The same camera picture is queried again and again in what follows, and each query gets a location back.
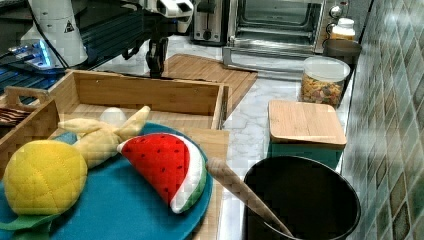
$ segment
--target red watermelon flesh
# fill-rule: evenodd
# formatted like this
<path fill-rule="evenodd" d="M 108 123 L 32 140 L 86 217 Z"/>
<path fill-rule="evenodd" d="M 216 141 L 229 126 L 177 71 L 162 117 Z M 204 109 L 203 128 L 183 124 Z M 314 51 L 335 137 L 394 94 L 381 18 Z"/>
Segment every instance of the red watermelon flesh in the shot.
<path fill-rule="evenodd" d="M 171 134 L 148 134 L 128 140 L 121 153 L 169 205 L 189 167 L 184 142 Z"/>

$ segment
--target kitchen counter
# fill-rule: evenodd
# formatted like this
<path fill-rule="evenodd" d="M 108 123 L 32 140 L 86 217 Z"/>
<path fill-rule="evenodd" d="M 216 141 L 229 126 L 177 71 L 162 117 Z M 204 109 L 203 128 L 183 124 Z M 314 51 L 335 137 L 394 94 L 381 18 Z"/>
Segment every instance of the kitchen counter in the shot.
<path fill-rule="evenodd" d="M 144 74 L 148 71 L 147 64 L 144 61 L 146 52 L 147 44 L 145 43 L 140 49 L 140 53 L 128 61 L 119 56 L 97 68 L 97 70 Z M 172 36 L 169 39 L 167 58 L 177 53 L 222 59 L 220 48 L 192 45 L 187 37 Z M 275 58 L 262 58 L 258 61 L 258 58 L 254 57 L 243 57 L 240 59 L 243 59 L 244 63 L 247 64 L 260 62 L 265 65 L 269 64 L 272 67 L 302 68 L 302 61 L 287 61 Z M 228 165 L 240 178 L 243 179 L 249 168 L 266 156 L 266 150 L 269 145 L 268 102 L 271 99 L 297 101 L 300 79 L 300 75 L 293 81 L 293 76 L 290 76 L 290 80 L 285 80 L 283 73 L 269 74 L 260 72 L 255 84 L 224 122 L 223 128 L 230 132 L 227 155 Z M 342 104 L 337 109 L 343 129 L 346 129 L 350 92 L 351 86 L 348 87 Z M 224 190 L 222 200 L 218 239 L 239 240 L 241 239 L 244 205 L 227 190 Z"/>

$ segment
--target wooden box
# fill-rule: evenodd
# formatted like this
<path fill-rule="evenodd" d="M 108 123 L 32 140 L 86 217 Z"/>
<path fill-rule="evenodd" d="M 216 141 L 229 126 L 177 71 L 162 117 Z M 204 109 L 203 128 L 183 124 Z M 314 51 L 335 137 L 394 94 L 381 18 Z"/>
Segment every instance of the wooden box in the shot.
<path fill-rule="evenodd" d="M 336 169 L 346 137 L 333 107 L 325 104 L 269 102 L 269 156 L 300 156 Z"/>
<path fill-rule="evenodd" d="M 34 97 L 36 103 L 24 105 L 19 97 Z M 0 98 L 0 106 L 24 111 L 30 111 L 22 122 L 6 131 L 0 139 L 0 179 L 12 154 L 27 142 L 46 139 L 57 128 L 59 116 L 56 104 L 48 96 L 48 91 L 20 87 L 6 87 L 5 95 Z"/>
<path fill-rule="evenodd" d="M 98 119 L 108 107 L 119 107 L 129 117 L 147 105 L 151 108 L 150 122 L 172 128 L 220 129 L 228 99 L 228 87 L 223 84 L 93 71 L 69 71 L 48 91 L 10 89 L 0 98 L 0 104 L 31 109 L 33 113 L 0 140 L 0 179 L 20 146 L 61 134 L 57 130 L 59 120 Z M 39 100 L 33 106 L 24 106 L 19 96 Z"/>

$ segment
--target wooden spoon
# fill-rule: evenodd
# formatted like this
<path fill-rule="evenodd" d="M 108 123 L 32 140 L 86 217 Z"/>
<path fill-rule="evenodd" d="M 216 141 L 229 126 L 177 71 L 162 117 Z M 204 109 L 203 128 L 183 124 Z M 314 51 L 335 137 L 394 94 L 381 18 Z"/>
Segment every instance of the wooden spoon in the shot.
<path fill-rule="evenodd" d="M 262 217 L 267 223 L 275 223 L 280 231 L 293 237 L 287 227 L 278 219 L 266 204 L 247 186 L 230 167 L 217 158 L 206 162 L 208 172 L 228 191 L 240 199 L 250 210 Z"/>

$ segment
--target white bottle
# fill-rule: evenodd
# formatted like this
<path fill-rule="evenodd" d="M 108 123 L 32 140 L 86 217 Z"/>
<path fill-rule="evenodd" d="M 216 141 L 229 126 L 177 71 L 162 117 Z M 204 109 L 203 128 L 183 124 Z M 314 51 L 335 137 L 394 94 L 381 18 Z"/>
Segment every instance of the white bottle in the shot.
<path fill-rule="evenodd" d="M 340 18 L 337 25 L 333 27 L 330 39 L 347 39 L 353 41 L 355 38 L 354 24 L 355 22 L 352 19 Z"/>

